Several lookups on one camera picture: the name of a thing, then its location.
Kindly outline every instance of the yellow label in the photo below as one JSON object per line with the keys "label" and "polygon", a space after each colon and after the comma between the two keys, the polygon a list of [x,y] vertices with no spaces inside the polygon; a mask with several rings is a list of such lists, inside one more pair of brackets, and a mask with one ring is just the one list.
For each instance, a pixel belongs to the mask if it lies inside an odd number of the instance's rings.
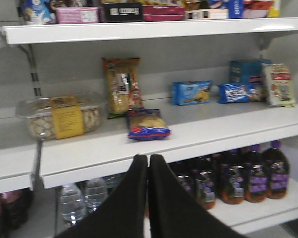
{"label": "yellow label", "polygon": [[75,96],[50,98],[50,105],[57,139],[84,134],[83,118]]}

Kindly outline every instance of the pink box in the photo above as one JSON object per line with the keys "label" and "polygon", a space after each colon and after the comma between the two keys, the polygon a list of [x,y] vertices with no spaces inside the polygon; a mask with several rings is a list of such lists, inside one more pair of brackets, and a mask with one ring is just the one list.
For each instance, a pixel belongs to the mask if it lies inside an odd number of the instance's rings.
{"label": "pink box", "polygon": [[56,16],[59,24],[98,23],[98,7],[58,7]]}

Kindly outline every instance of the snack box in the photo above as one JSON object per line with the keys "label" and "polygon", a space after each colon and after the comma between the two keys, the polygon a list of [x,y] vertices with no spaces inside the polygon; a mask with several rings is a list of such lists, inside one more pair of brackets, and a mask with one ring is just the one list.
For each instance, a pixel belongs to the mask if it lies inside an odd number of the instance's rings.
{"label": "snack box", "polygon": [[182,6],[145,5],[143,14],[145,21],[179,21],[184,17],[185,8]]}
{"label": "snack box", "polygon": [[105,3],[100,16],[102,22],[143,21],[143,5],[140,2]]}
{"label": "snack box", "polygon": [[231,61],[229,63],[229,82],[262,82],[262,63],[271,64],[271,61],[269,59],[247,59]]}
{"label": "snack box", "polygon": [[26,119],[34,138],[62,139],[96,130],[102,104],[100,95],[89,92],[21,101],[15,114]]}
{"label": "snack box", "polygon": [[228,9],[201,9],[185,12],[186,20],[228,19]]}
{"label": "snack box", "polygon": [[97,7],[58,7],[56,16],[59,24],[99,22]]}

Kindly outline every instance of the blue cookie package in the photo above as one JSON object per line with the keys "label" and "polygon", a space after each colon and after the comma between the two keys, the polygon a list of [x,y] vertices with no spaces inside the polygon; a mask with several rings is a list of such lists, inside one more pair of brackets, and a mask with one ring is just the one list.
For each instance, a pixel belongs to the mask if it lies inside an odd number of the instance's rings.
{"label": "blue cookie package", "polygon": [[262,83],[225,83],[219,84],[218,103],[245,103],[264,101],[266,94]]}
{"label": "blue cookie package", "polygon": [[171,134],[160,115],[159,109],[127,111],[128,138],[135,140],[164,139]]}
{"label": "blue cookie package", "polygon": [[212,81],[186,81],[172,83],[172,104],[192,105],[210,102]]}

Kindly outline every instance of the shelf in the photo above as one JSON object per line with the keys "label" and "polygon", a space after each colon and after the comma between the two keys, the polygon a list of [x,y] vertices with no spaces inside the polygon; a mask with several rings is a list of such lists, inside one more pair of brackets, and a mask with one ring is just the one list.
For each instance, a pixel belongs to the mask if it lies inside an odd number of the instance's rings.
{"label": "shelf", "polygon": [[28,221],[18,230],[9,232],[9,238],[53,238],[55,209],[54,189],[36,191],[33,204],[28,210]]}
{"label": "shelf", "polygon": [[298,183],[290,179],[289,192],[282,199],[265,199],[260,203],[243,201],[227,205],[220,200],[209,212],[242,234],[258,231],[298,218]]}
{"label": "shelf", "polygon": [[32,187],[37,157],[37,143],[26,134],[23,121],[0,119],[0,193]]}
{"label": "shelf", "polygon": [[43,143],[40,176],[46,188],[125,172],[135,154],[162,154],[170,163],[298,135],[298,105],[265,103],[172,106],[168,99],[145,101],[161,109],[172,130],[164,140],[127,138],[125,118],[104,119],[95,132]]}
{"label": "shelf", "polygon": [[6,35],[8,44],[101,41],[283,31],[298,31],[298,17],[3,27],[3,32]]}

